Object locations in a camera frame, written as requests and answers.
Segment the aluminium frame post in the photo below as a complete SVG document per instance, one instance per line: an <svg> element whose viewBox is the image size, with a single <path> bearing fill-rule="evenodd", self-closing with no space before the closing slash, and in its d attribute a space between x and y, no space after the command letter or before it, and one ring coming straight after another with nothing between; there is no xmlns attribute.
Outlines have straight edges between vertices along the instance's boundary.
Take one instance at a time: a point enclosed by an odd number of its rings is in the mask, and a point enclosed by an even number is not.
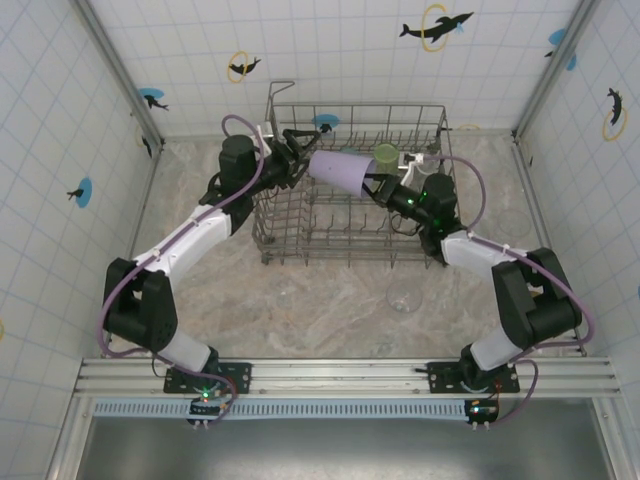
<svg viewBox="0 0 640 480"><path fill-rule="evenodd" d="M527 101L516 128L512 131L512 136L516 143L519 143L531 129L534 120L540 114L542 107L549 98L551 90L576 53L581 37L601 2L602 0L579 0L565 28L563 38L555 47L550 63L547 65L542 77L533 90L533 94Z"/></svg>
<svg viewBox="0 0 640 480"><path fill-rule="evenodd" d="M159 152L164 145L163 137L150 114L146 101L140 95L90 0L69 1L94 47L113 76L116 85L126 98L131 113L141 128L141 135L145 138L153 153Z"/></svg>

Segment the aluminium floor side rail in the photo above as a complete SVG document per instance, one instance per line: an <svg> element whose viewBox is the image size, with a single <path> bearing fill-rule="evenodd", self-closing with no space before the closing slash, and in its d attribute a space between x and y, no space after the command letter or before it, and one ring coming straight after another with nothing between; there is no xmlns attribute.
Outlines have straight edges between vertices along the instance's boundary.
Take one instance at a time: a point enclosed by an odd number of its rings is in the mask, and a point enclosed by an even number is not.
<svg viewBox="0 0 640 480"><path fill-rule="evenodd" d="M543 218L538 195L535 192L533 181L531 180L529 163L522 145L523 142L517 139L512 142L511 153L513 161L532 217L532 224L537 241L541 247L551 248L551 239ZM546 340L546 343L551 343L550 347L539 347L538 350L542 351L543 355L555 350L558 356L585 357L587 353L584 347L578 343L579 340L581 340L580 332L576 329L570 329L559 337Z"/></svg>

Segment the blue blob wall sticker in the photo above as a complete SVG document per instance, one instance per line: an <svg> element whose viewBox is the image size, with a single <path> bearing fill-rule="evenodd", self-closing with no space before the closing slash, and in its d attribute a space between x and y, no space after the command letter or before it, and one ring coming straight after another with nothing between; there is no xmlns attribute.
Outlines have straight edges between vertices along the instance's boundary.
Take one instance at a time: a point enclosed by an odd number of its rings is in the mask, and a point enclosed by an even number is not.
<svg viewBox="0 0 640 480"><path fill-rule="evenodd" d="M562 40L564 39L565 36L565 29L559 29L556 30L555 32L553 32L549 37L548 37L548 42L549 44L553 47L552 50L550 50L548 53L546 53L544 55L545 58L551 58L555 52L555 49L560 45L560 43L562 42ZM566 70L567 71L573 71L575 69L577 65L577 55L575 52L572 53L569 62L566 66Z"/></svg>

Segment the green plastic cup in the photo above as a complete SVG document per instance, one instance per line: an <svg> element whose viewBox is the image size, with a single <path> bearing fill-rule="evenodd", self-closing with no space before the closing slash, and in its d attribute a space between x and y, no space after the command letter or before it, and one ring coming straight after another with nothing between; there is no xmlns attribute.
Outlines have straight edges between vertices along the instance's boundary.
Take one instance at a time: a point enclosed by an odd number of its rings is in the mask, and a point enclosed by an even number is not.
<svg viewBox="0 0 640 480"><path fill-rule="evenodd" d="M376 163L376 172L395 175L398 171L400 152L396 146L390 143L381 143L373 151Z"/></svg>

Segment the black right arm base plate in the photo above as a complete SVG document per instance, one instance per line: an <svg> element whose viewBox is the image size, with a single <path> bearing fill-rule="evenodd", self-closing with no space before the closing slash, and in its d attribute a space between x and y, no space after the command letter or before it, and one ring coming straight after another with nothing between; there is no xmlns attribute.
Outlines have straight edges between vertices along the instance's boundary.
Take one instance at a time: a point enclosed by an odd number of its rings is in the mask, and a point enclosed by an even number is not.
<svg viewBox="0 0 640 480"><path fill-rule="evenodd" d="M514 367L506 365L490 371L481 370L462 360L431 361L416 373L425 374L432 394L494 394L519 393L520 384Z"/></svg>

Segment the blue circle fish sticker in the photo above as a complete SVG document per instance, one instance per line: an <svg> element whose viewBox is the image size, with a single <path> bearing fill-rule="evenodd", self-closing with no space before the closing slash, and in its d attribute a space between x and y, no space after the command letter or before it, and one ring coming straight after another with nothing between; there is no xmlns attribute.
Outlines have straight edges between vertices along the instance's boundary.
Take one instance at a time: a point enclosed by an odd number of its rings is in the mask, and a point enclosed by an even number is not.
<svg viewBox="0 0 640 480"><path fill-rule="evenodd" d="M74 201L81 209L84 209L89 205L92 194L93 182L89 177L84 177L74 190L66 193L68 200Z"/></svg>

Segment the grey metal sheet panel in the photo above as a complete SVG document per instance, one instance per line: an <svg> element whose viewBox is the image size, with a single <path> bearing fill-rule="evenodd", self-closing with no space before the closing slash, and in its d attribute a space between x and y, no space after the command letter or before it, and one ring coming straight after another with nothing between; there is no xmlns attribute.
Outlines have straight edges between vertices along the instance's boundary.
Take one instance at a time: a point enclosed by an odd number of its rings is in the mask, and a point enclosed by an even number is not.
<svg viewBox="0 0 640 480"><path fill-rule="evenodd" d="M591 410L457 421L95 419L64 480L613 480Z"/></svg>

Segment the blue circle shark sticker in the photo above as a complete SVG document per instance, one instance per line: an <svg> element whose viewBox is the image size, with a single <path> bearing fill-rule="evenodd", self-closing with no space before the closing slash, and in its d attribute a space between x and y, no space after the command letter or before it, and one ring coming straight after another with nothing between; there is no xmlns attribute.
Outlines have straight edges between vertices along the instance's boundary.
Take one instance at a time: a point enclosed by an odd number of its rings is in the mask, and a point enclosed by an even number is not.
<svg viewBox="0 0 640 480"><path fill-rule="evenodd" d="M169 110L169 106L167 104L163 104L160 100L165 96L165 93L156 88L152 87L143 87L139 88L138 92L141 98L146 102L149 109L161 109L164 111Z"/></svg>

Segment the aluminium mounting rail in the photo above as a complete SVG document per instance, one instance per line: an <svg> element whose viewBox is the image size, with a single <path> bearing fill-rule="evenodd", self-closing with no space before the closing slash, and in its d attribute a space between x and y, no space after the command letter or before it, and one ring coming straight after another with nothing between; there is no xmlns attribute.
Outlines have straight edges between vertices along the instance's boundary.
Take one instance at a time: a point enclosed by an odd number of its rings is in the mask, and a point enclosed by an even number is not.
<svg viewBox="0 0 640 480"><path fill-rule="evenodd" d="M608 358L538 357L536 365L522 362L511 377L520 391L502 391L503 399L616 398L621 386ZM443 398L469 398L456 394L457 383L426 371L426 359L252 359L246 398L364 399L428 398L431 387L447 386ZM80 367L77 397L168 398L164 380L151 371L145 358L88 359Z"/></svg>

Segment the lavender plastic cup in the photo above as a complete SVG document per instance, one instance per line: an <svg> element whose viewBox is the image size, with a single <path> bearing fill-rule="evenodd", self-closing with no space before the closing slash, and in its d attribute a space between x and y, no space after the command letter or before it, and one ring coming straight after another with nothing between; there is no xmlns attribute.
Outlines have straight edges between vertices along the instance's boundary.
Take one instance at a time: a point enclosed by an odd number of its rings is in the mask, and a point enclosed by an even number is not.
<svg viewBox="0 0 640 480"><path fill-rule="evenodd" d="M362 198L366 195L364 185L371 186L372 179L366 175L375 172L375 160L361 155L319 150L311 155L308 172L316 181Z"/></svg>

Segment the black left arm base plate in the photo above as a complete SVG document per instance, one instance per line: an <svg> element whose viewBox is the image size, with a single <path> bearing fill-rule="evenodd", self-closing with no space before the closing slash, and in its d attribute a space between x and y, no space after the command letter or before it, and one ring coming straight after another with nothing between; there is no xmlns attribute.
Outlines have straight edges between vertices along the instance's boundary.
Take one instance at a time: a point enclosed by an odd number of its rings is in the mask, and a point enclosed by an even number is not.
<svg viewBox="0 0 640 480"><path fill-rule="evenodd" d="M215 375L232 384L237 394L247 394L252 379L252 364L221 362ZM167 394L206 393L212 396L215 391L226 394L230 392L230 388L224 381L187 374L176 368L168 369L164 377L163 392Z"/></svg>

